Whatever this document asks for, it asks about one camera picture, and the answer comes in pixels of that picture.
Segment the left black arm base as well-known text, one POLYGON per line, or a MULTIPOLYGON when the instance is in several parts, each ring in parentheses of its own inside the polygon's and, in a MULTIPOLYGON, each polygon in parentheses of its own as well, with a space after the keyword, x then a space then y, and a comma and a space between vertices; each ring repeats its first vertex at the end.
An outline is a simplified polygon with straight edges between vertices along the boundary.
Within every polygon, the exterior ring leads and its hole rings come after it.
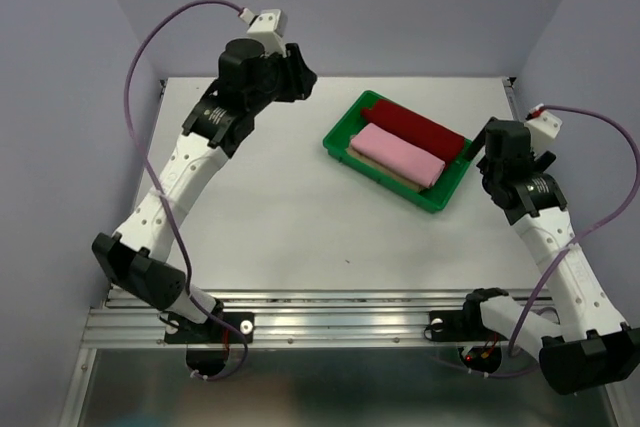
POLYGON ((192 378, 207 382, 222 380, 235 374, 247 361, 255 314, 250 311, 220 314, 231 330, 211 320, 196 324, 170 312, 159 315, 165 328, 164 343, 186 347, 185 364, 192 378))

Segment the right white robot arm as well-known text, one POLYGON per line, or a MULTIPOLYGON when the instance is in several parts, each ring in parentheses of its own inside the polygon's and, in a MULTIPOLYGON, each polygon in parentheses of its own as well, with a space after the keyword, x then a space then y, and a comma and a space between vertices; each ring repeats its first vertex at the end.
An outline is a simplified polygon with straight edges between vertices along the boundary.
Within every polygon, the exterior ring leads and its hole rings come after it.
POLYGON ((550 387, 561 395, 627 379, 639 365, 639 331, 605 294, 575 233, 568 202, 547 174, 555 157, 548 146, 558 118, 526 122, 490 119, 466 152, 478 164, 482 186, 526 245, 554 302, 551 322, 520 306, 499 288, 468 294, 460 313, 463 331, 493 331, 536 358, 550 387))

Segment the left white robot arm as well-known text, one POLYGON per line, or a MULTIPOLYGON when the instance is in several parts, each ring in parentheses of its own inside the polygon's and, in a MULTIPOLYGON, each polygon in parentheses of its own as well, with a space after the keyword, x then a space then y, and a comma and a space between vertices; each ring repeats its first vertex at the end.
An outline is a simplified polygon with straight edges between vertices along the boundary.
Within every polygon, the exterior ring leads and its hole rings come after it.
POLYGON ((317 81, 300 48, 268 53, 249 38, 230 41, 219 75, 182 124, 162 172, 131 215, 112 234, 100 233, 92 252, 109 281, 160 312, 188 320, 199 340, 222 329, 220 301, 191 283, 192 267, 168 264, 179 228, 212 177, 253 132, 256 116, 273 102, 307 99, 317 81))

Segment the green plastic tray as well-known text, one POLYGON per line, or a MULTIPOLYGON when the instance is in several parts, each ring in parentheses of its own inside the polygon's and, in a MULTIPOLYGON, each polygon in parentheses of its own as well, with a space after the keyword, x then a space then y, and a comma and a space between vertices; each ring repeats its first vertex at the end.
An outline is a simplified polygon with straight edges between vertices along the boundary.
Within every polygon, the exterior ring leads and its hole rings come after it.
POLYGON ((409 187, 394 180, 390 175, 366 165, 347 153, 351 138, 358 134, 366 125, 366 121, 360 113, 361 109, 372 108, 378 100, 386 100, 386 97, 371 90, 364 91, 326 134, 322 141, 323 147, 327 150, 328 154, 338 162, 373 180, 422 210, 429 213, 442 211, 449 203, 449 200, 454 195, 469 169, 470 161, 464 159, 464 153, 471 145, 471 141, 465 139, 462 152, 450 166, 444 169, 444 172, 440 175, 433 187, 423 189, 420 192, 414 192, 409 187))

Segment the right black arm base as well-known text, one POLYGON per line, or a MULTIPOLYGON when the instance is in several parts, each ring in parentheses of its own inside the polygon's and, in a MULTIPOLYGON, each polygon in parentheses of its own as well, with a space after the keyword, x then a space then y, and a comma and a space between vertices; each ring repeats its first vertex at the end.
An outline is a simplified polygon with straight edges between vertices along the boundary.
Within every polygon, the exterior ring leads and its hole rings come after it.
POLYGON ((423 330, 423 337, 436 343, 480 342, 480 346, 472 346, 468 350, 458 348, 462 367, 471 374, 486 378, 513 378, 515 374, 498 373, 502 363, 499 344, 507 338, 484 325, 480 309, 483 302, 508 296, 508 292, 500 288, 479 288, 465 296, 458 310, 429 311, 429 322, 423 330))

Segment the pink t-shirt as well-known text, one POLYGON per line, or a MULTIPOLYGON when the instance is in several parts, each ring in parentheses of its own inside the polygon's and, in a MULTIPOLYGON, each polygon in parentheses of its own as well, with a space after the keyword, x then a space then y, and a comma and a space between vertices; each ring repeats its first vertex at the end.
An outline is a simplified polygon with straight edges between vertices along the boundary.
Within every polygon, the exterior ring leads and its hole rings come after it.
POLYGON ((350 140, 349 147, 391 171, 429 189, 446 163, 387 131, 369 124, 350 140))

